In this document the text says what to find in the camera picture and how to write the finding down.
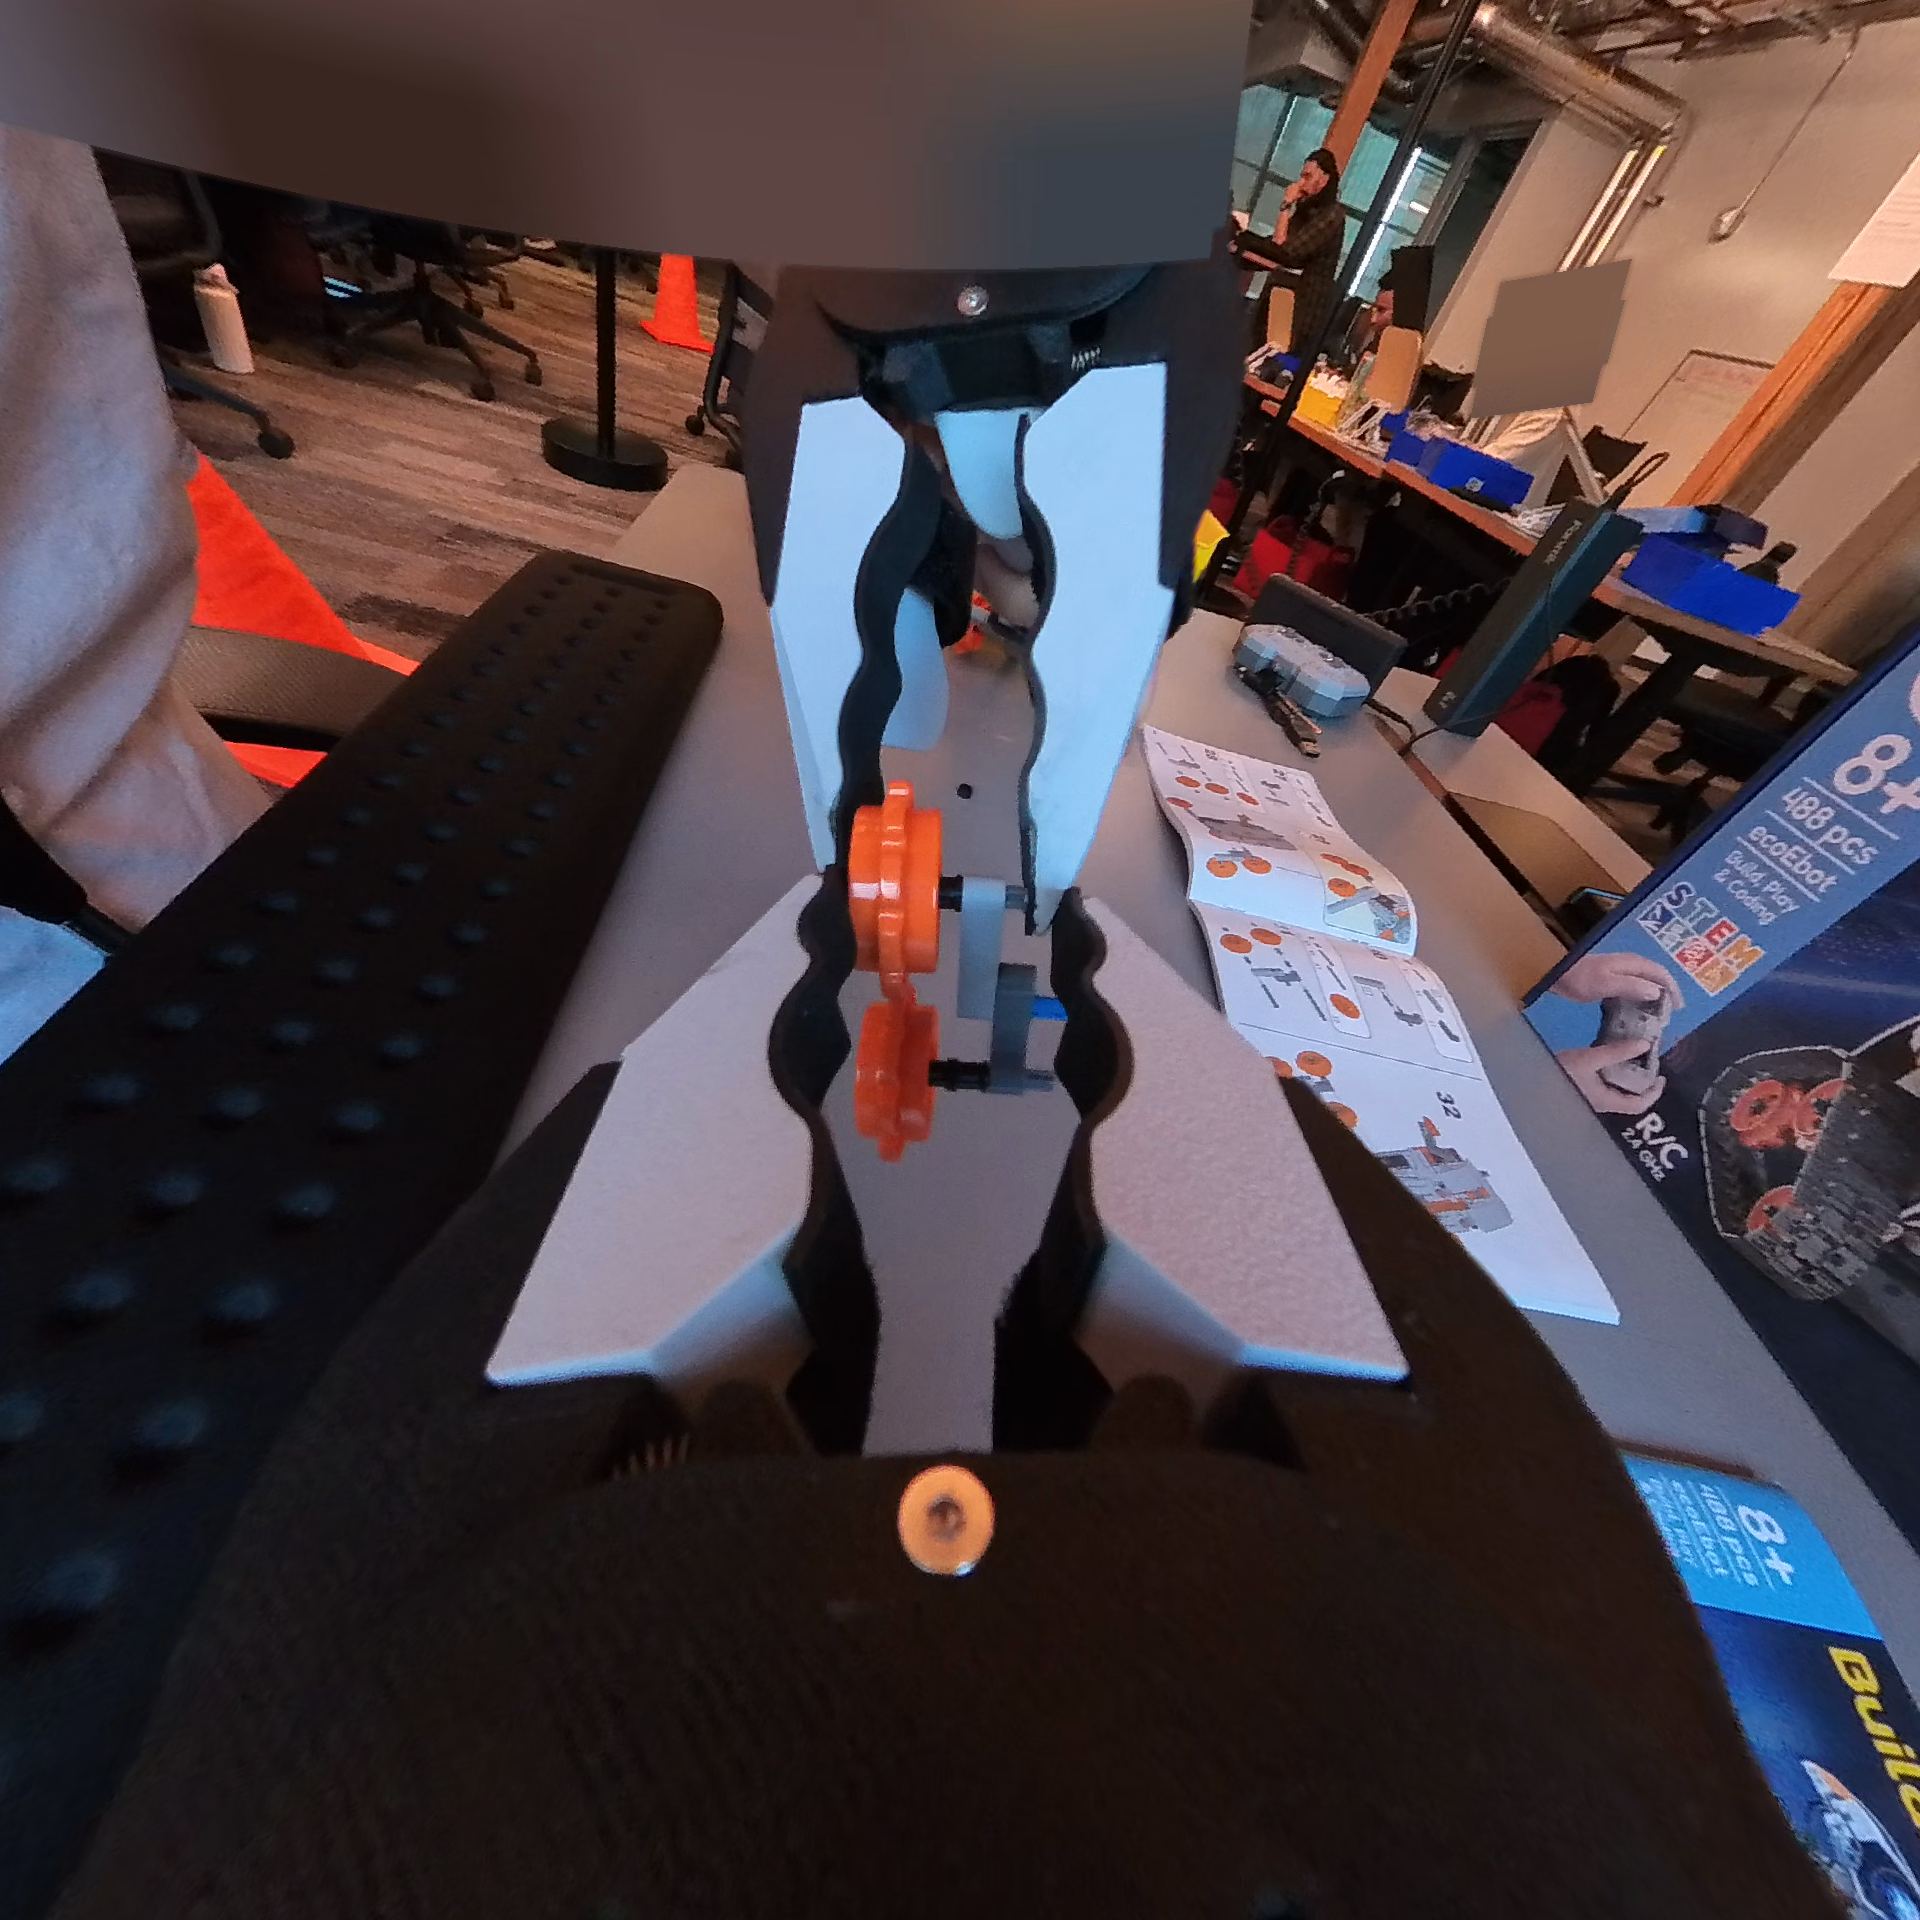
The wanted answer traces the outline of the black stanchion pole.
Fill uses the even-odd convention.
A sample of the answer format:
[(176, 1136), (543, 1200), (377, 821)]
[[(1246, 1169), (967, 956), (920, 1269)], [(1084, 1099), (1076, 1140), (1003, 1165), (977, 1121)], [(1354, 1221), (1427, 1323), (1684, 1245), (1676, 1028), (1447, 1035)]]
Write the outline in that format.
[(543, 424), (544, 461), (580, 484), (652, 494), (665, 484), (665, 448), (617, 422), (617, 253), (593, 249), (594, 407)]

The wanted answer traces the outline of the grey desk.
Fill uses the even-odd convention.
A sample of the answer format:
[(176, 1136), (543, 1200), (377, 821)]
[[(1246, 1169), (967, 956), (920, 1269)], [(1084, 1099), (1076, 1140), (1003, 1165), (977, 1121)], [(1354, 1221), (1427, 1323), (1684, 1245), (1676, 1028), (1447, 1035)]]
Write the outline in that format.
[[(662, 773), (657, 793), (625, 856), (604, 917), (585, 948), (568, 1001), (548, 1035), (520, 1110), (505, 1158), (571, 1086), (615, 1059), (700, 974), (710, 968), (795, 881), (811, 876), (801, 783), (788, 747), (770, 621), (761, 603), (750, 511), (740, 476), (683, 465), (665, 489), (643, 501), (609, 558), (630, 568), (706, 587), (724, 611), (724, 636), (700, 696)], [(1194, 614), (1161, 656), (1152, 724), (1266, 760), (1298, 760), (1284, 735), (1236, 684), (1228, 659), (1233, 624)], [(1915, 1552), (1881, 1501), (1817, 1422), (1780, 1365), (1694, 1255), (1691, 1243), (1642, 1185), (1615, 1140), (1590, 1113), (1582, 1092), (1561, 1075), (1520, 1017), (1523, 992), (1560, 952), (1543, 923), (1507, 889), (1495, 865), (1457, 827), (1372, 717), (1327, 733), (1314, 776), (1351, 833), (1401, 876), (1420, 909), (1422, 956), (1447, 981), (1468, 1017), (1479, 1055), (1528, 1151), (1568, 1225), (1582, 1237), (1620, 1310), (1607, 1328), (1560, 1315), (1530, 1311), (1531, 1326), (1582, 1390), (1601, 1423), (1632, 1452), (1719, 1462), (1729, 1472), (1778, 1483), (1822, 1527), (1857, 1583), (1883, 1641), (1915, 1691)], [(1167, 827), (1139, 755), (1116, 776), (1107, 815), (1084, 868), (1094, 895), (1152, 943), (1199, 992), (1212, 987), (1202, 936), (1186, 908), (1185, 852)], [(874, 1249), (883, 1300), (918, 1311), (923, 1326), (883, 1336), (872, 1447), (926, 1453), (940, 1445), (988, 1438), (993, 1355), (988, 1292), (1011, 1284), (1018, 1256), (1040, 1235), (1050, 1200), (1042, 1182), (1032, 1207), (1016, 1212), (1009, 1189), (1003, 1228), (977, 1201), (963, 1229), (977, 1249), (961, 1265), (935, 1245), (921, 1255), (932, 1271), (951, 1269), (980, 1300), (972, 1328), (977, 1358), (961, 1359), (953, 1328), (951, 1359), (940, 1340), (943, 1303), (912, 1299), (918, 1265), (897, 1281), (883, 1265), (881, 1237), (920, 1225), (921, 1189), (963, 1149), (995, 1157), (995, 1121), (1011, 1113), (1009, 1136), (1025, 1110), (1035, 1147), (1064, 1157), (1073, 1105), (1050, 1094), (1056, 1113), (1034, 1113), (1040, 1099), (972, 1097), (970, 1110), (935, 1120), (932, 1142), (884, 1167), (849, 1136), (849, 1099), (832, 1089), (832, 1127), (849, 1184)]]

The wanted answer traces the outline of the grey remote controller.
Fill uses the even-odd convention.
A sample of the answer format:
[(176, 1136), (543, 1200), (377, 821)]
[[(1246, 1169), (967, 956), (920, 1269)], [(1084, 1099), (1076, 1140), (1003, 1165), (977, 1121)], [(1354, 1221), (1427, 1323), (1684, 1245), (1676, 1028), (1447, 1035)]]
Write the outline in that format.
[(1359, 668), (1322, 641), (1278, 624), (1244, 627), (1233, 663), (1262, 696), (1284, 699), (1314, 721), (1356, 712), (1375, 694)]

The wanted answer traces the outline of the blue instruction booklet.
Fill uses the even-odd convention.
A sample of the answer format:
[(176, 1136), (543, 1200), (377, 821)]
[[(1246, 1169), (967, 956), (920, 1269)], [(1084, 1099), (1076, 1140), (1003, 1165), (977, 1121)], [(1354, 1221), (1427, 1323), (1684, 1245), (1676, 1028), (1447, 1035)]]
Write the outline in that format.
[(1745, 1734), (1849, 1915), (1919, 1915), (1919, 1707), (1839, 1555), (1780, 1488), (1623, 1459)]

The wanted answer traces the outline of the black upright device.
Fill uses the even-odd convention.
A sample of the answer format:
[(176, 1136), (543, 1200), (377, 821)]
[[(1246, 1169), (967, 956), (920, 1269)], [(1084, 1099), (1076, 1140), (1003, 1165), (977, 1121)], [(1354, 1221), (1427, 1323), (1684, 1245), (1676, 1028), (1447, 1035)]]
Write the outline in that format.
[(1476, 735), (1499, 715), (1602, 577), (1644, 539), (1609, 503), (1567, 503), (1424, 704), (1436, 731)]

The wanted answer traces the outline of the black box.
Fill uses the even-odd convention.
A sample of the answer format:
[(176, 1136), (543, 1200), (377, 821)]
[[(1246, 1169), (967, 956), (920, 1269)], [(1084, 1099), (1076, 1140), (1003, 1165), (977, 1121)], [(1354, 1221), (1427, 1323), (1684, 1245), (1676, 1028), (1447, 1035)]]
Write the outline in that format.
[(1265, 580), (1246, 624), (1288, 629), (1327, 647), (1337, 661), (1361, 672), (1372, 692), (1378, 692), (1406, 654), (1406, 637), (1380, 620), (1356, 612), (1284, 574), (1271, 574)]

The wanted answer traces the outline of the open white instruction manual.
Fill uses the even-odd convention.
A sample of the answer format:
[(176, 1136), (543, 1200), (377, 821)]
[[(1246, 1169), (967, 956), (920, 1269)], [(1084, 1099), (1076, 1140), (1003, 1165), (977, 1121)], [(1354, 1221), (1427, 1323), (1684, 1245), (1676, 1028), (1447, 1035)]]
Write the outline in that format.
[(1140, 727), (1228, 1021), (1319, 1094), (1514, 1305), (1617, 1326), (1492, 1089), (1399, 876), (1305, 771)]

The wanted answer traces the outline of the blue storage bin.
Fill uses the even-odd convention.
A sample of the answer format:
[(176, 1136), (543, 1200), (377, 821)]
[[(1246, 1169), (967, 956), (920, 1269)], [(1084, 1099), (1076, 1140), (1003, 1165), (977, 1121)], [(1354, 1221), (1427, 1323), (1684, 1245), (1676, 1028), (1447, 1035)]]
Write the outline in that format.
[(1420, 473), (1442, 492), (1470, 496), (1499, 511), (1528, 505), (1535, 489), (1531, 470), (1459, 439), (1430, 439), (1403, 430), (1391, 440), (1386, 460)]
[(1724, 505), (1632, 507), (1642, 542), (1620, 587), (1670, 611), (1750, 637), (1778, 629), (1802, 595), (1780, 587), (1795, 547), (1769, 547), (1769, 528)]

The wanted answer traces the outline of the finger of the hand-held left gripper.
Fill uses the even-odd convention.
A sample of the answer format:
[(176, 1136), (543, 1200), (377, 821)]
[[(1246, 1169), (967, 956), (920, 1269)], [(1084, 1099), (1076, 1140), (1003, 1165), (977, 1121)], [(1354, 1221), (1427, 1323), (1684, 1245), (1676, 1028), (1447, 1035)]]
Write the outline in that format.
[(1052, 923), (1089, 860), (1168, 636), (1164, 445), (1164, 363), (1095, 367), (1025, 431), (1019, 478), (1050, 564), (1022, 781), (1032, 929)]
[(770, 620), (822, 871), (879, 749), (923, 752), (946, 727), (937, 614), (914, 587), (943, 513), (937, 468), (865, 398), (803, 404)]

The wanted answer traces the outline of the black perforated panel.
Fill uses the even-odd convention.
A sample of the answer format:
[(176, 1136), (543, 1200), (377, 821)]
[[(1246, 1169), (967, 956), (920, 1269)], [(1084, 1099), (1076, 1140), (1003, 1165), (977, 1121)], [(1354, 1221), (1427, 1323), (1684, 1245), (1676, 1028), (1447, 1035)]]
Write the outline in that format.
[(73, 1870), (281, 1425), (489, 1169), (722, 629), (539, 556), (6, 1062), (6, 1915)]

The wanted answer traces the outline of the wooden background table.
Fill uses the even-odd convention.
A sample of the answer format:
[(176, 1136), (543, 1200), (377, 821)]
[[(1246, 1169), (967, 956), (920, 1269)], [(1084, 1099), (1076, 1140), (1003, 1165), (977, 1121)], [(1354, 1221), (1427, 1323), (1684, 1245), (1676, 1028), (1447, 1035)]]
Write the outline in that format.
[[(1350, 470), (1386, 480), (1393, 489), (1430, 501), (1447, 521), (1473, 529), (1483, 542), (1498, 542), (1520, 559), (1530, 558), (1538, 543), (1535, 534), (1523, 533), (1514, 516), (1492, 511), (1492, 507), (1479, 503), (1475, 496), (1447, 492), (1418, 465), (1387, 461), (1356, 439), (1343, 437), (1330, 424), (1308, 420), (1291, 428), (1291, 437), (1322, 448)], [(1750, 668), (1762, 672), (1762, 677), (1790, 675), (1824, 688), (1848, 688), (1862, 675), (1858, 668), (1802, 647), (1780, 632), (1742, 636), (1711, 620), (1670, 607), (1644, 592), (1625, 587), (1618, 564), (1595, 587), (1586, 589), (1586, 597), (1665, 647), (1666, 661), (1654, 675), (1655, 680), (1673, 678), (1666, 672), (1670, 664), (1683, 678), (1711, 664), (1724, 664), (1729, 669)]]

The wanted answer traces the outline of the red bag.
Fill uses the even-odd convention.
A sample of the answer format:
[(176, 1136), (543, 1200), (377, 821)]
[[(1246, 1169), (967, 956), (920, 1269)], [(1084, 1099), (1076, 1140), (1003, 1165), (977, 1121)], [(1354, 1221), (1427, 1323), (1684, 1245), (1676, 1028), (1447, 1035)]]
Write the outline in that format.
[(1233, 575), (1233, 589), (1252, 603), (1268, 580), (1289, 577), (1344, 603), (1354, 564), (1354, 543), (1335, 542), (1319, 528), (1303, 528), (1295, 516), (1281, 516), (1268, 521), (1249, 543), (1246, 558)]

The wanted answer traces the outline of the blue robot kit box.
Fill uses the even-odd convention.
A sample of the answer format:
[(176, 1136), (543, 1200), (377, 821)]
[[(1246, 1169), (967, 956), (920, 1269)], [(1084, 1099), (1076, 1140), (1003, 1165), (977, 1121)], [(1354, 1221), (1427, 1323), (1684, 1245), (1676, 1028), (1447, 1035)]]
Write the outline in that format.
[(1919, 1355), (1919, 668), (1908, 636), (1528, 997), (1726, 1279)]

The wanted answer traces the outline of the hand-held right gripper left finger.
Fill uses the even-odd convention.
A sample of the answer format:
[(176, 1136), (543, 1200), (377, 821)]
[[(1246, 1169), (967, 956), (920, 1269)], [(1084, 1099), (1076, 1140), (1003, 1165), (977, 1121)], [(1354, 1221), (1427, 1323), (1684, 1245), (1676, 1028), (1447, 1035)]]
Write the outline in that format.
[(839, 872), (791, 887), (617, 1062), (487, 1363), (494, 1385), (761, 1381), (865, 1425), (881, 1310), (826, 1097), (856, 965)]

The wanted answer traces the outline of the grey beam with orange gears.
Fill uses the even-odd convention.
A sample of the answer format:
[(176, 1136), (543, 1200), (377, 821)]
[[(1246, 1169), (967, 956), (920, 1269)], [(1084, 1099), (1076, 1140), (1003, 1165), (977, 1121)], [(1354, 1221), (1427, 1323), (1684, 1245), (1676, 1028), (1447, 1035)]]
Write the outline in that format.
[[(874, 974), (879, 997), (856, 1044), (856, 1129), (890, 1164), (921, 1145), (937, 1094), (950, 1089), (1019, 1097), (1052, 1087), (1050, 1070), (1026, 1059), (1038, 1019), (1065, 1019), (1040, 992), (1038, 972), (1001, 958), (1003, 923), (1025, 909), (1025, 889), (945, 871), (945, 819), (918, 801), (911, 781), (890, 781), (860, 806), (849, 844), (849, 917), (856, 965)], [(918, 992), (940, 967), (945, 915), (958, 917), (956, 1013), (993, 1025), (983, 1061), (943, 1055), (940, 1013)]]

